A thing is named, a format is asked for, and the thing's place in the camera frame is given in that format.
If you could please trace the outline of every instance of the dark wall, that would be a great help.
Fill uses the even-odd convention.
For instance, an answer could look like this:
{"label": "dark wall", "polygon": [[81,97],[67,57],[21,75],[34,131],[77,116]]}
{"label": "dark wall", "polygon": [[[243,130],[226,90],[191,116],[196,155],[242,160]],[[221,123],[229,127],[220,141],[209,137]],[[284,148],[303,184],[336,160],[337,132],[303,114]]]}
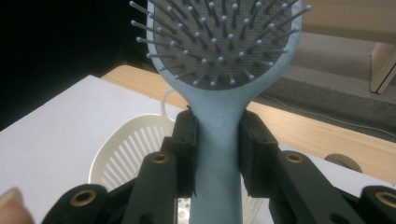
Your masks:
{"label": "dark wall", "polygon": [[[136,1],[145,6],[147,1]],[[0,130],[87,75],[150,63],[128,0],[20,0],[2,7]]]}

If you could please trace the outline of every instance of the white cable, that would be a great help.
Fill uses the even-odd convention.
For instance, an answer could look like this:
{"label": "white cable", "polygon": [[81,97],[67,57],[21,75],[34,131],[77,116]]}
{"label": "white cable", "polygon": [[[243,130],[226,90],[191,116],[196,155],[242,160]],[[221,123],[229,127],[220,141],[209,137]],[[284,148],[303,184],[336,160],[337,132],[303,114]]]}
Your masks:
{"label": "white cable", "polygon": [[317,114],[317,113],[312,113],[312,112],[308,112],[308,111],[304,111],[304,110],[300,110],[300,109],[296,109],[296,108],[293,108],[293,107],[291,107],[291,106],[289,106],[289,105],[286,105],[285,103],[281,102],[280,100],[278,100],[278,99],[276,99],[276,98],[274,98],[274,97],[267,96],[267,95],[264,95],[264,94],[262,94],[262,96],[263,96],[263,97],[266,97],[266,98],[268,98],[268,99],[271,99],[271,100],[273,100],[273,101],[277,101],[277,102],[280,103],[281,105],[283,105],[283,106],[285,106],[286,108],[288,108],[288,109],[290,109],[290,110],[293,110],[293,111],[297,111],[297,112],[304,113],[304,114],[308,114],[308,115],[318,116],[318,117],[322,117],[322,118],[325,118],[325,119],[330,119],[330,120],[332,120],[332,121],[335,121],[335,122],[338,122],[338,123],[342,123],[342,124],[345,124],[345,125],[349,125],[349,126],[352,126],[352,127],[356,127],[356,128],[363,128],[363,129],[368,129],[368,130],[374,130],[374,131],[377,131],[377,132],[381,132],[381,133],[388,134],[388,135],[390,135],[390,136],[396,138],[396,134],[389,133],[389,132],[384,131],[384,130],[381,130],[381,129],[377,129],[377,128],[369,127],[369,126],[362,126],[362,125],[359,125],[359,124],[348,123],[348,122],[344,122],[344,121],[341,121],[341,120],[339,120],[339,119],[334,119],[334,118],[331,118],[331,117],[328,117],[328,116],[325,116],[325,115],[321,115],[321,114]]}

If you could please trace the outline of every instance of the light blue hairbrush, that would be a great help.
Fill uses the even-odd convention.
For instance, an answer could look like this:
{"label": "light blue hairbrush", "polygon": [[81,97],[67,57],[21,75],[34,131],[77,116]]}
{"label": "light blue hairbrush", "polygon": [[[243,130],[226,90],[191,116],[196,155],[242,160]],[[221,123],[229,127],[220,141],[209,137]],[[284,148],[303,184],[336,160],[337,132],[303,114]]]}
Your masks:
{"label": "light blue hairbrush", "polygon": [[148,57],[199,121],[191,224],[242,223],[238,124],[289,66],[310,10],[289,0],[148,0]]}

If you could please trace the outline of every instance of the white plastic basket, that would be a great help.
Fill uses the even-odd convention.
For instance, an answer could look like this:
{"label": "white plastic basket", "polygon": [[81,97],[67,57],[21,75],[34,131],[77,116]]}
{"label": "white plastic basket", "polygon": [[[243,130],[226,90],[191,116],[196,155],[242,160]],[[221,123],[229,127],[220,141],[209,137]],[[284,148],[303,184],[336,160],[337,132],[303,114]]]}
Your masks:
{"label": "white plastic basket", "polygon": [[[130,119],[116,130],[97,152],[90,170],[89,183],[103,185],[107,190],[137,177],[140,165],[146,155],[161,148],[163,138],[171,136],[175,121],[170,119],[164,105],[168,90],[161,100],[161,115],[146,114]],[[188,224],[190,199],[178,199],[178,223]],[[248,197],[242,188],[244,224],[256,216],[262,199]]]}

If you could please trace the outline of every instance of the hairbrush bristle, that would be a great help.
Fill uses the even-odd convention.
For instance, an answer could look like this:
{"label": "hairbrush bristle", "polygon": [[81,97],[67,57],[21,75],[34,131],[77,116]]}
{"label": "hairbrush bristle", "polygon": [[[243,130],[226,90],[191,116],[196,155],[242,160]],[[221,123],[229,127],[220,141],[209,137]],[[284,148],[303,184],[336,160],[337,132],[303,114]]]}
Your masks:
{"label": "hairbrush bristle", "polygon": [[175,78],[200,89],[227,90],[265,76],[284,53],[291,27],[311,6],[292,14],[297,0],[190,1],[148,0],[153,27],[132,25],[153,33],[153,40],[137,41],[156,46],[163,66]]}

